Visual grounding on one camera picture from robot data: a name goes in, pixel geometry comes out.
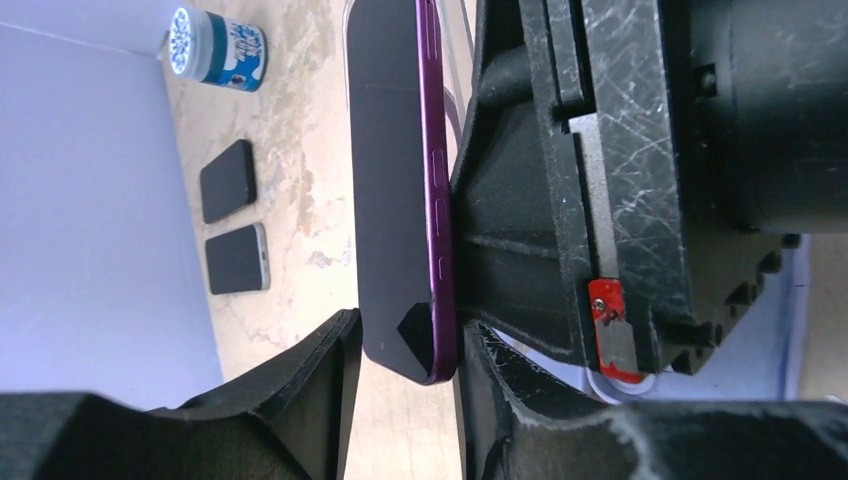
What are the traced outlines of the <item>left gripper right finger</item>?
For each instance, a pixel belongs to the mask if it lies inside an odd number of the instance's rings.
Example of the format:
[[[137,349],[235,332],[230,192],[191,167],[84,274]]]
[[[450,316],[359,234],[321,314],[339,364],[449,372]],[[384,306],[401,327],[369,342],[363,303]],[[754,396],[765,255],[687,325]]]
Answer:
[[[463,329],[467,479],[843,479],[834,402],[610,405],[561,382],[472,321]]]

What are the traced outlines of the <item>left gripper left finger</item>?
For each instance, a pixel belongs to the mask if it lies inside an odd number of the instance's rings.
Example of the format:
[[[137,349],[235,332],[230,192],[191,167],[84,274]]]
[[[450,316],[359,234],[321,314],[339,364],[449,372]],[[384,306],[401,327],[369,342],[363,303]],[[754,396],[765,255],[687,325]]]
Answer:
[[[341,479],[361,367],[358,310],[176,408],[5,394],[5,479]]]

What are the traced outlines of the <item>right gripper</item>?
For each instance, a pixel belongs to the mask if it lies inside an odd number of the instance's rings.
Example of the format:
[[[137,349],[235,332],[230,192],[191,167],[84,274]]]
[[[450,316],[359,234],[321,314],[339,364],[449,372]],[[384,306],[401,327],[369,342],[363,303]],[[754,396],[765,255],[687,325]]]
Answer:
[[[734,229],[690,1],[481,1],[451,178],[463,316],[557,361],[696,373],[781,268]]]

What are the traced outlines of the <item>black phone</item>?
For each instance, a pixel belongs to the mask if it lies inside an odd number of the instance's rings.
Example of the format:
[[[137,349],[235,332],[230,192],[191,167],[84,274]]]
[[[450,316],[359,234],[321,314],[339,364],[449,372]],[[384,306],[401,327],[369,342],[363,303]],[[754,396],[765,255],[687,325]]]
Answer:
[[[200,171],[202,215],[213,224],[253,204],[257,182],[252,143],[233,142]]]
[[[266,231],[253,223],[209,238],[204,245],[212,295],[267,290],[270,286]]]

